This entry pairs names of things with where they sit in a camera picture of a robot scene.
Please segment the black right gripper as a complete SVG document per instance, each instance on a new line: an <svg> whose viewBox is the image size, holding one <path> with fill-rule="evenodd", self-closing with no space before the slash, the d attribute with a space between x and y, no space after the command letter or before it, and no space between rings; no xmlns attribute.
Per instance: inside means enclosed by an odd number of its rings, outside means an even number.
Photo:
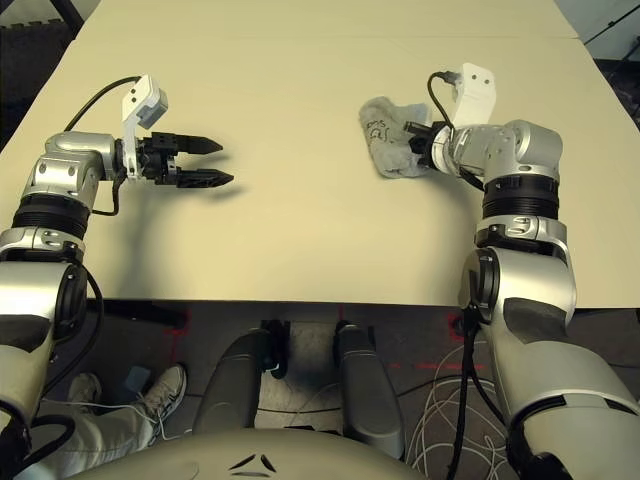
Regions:
<svg viewBox="0 0 640 480"><path fill-rule="evenodd" d="M414 136L422 136L422 139L411 139L409 147L413 161L416 165L423 165L427 168L435 168L433 161L433 144L437 136L437 130L428 128L419 122L407 121L404 130Z"/></svg>

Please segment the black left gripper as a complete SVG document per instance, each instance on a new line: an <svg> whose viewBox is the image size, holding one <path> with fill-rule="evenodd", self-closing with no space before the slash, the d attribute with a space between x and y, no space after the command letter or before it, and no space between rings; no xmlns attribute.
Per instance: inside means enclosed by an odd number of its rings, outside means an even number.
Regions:
<svg viewBox="0 0 640 480"><path fill-rule="evenodd" d="M136 162L139 174L156 185L177 188L217 188L234 180L234 176L217 169L184 170L176 166L175 157L184 153L215 153L223 150L216 141L192 135L152 132L138 140Z"/></svg>

